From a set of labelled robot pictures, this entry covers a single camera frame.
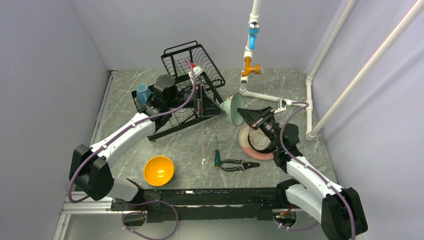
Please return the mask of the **blue floral ceramic mug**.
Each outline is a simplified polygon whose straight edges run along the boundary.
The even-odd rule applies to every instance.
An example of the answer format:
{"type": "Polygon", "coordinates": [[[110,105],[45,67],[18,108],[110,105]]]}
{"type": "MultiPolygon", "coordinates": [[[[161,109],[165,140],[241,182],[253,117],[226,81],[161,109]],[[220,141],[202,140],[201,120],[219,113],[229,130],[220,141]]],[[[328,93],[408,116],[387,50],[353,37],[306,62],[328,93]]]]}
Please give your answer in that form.
{"type": "Polygon", "coordinates": [[[136,97],[141,105],[145,105],[148,102],[151,94],[151,89],[145,83],[141,83],[136,87],[136,97]]]}

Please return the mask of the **yellow ribbed ceramic bowl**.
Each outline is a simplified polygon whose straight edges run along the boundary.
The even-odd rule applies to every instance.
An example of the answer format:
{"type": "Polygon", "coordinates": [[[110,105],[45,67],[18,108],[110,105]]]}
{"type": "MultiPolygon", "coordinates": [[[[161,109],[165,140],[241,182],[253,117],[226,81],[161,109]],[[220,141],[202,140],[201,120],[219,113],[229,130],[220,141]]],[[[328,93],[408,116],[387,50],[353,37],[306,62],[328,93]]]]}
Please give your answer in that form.
{"type": "Polygon", "coordinates": [[[144,166],[143,177],[154,187],[166,185],[174,176],[174,163],[166,156],[155,156],[144,166]]]}

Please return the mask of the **mint green ceramic bowl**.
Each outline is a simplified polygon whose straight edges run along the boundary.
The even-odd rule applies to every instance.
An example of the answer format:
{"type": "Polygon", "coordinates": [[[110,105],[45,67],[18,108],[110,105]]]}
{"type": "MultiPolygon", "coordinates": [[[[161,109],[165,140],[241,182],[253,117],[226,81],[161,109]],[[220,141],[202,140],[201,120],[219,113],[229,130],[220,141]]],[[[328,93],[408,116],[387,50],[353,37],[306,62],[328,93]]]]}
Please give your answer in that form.
{"type": "Polygon", "coordinates": [[[239,92],[231,94],[219,106],[224,110],[229,123],[239,127],[244,122],[243,117],[238,113],[239,108],[245,108],[245,101],[239,92]]]}

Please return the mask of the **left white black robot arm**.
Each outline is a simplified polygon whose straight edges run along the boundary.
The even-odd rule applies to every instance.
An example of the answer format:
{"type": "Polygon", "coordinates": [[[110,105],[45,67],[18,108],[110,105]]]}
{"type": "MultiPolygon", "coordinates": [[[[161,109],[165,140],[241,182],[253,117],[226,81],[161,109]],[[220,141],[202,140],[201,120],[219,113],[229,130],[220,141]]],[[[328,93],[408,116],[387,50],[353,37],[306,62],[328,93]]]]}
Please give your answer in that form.
{"type": "Polygon", "coordinates": [[[150,90],[142,111],[107,138],[75,148],[72,154],[69,180],[87,197],[98,201],[104,197],[120,199],[131,210],[144,203],[144,189],[130,179],[115,178],[111,166],[142,139],[153,135],[167,124],[172,114],[180,109],[193,109],[197,117],[224,116],[221,105],[208,97],[204,85],[189,75],[188,87],[178,89],[176,79],[162,74],[150,90]]]}

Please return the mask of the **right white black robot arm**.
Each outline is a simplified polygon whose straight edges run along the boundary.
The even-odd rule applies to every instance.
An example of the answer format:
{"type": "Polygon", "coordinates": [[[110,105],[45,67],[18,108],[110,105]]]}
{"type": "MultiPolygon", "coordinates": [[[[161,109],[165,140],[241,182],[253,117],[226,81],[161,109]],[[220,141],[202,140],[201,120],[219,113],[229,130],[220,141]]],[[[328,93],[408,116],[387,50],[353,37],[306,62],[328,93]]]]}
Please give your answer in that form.
{"type": "Polygon", "coordinates": [[[254,130],[261,130],[275,148],[273,160],[292,178],[276,186],[275,200],[282,207],[291,204],[313,217],[329,240],[353,240],[369,226],[359,193],[342,187],[319,172],[298,150],[299,128],[286,120],[279,124],[270,107],[258,110],[238,108],[237,113],[254,130]]]}

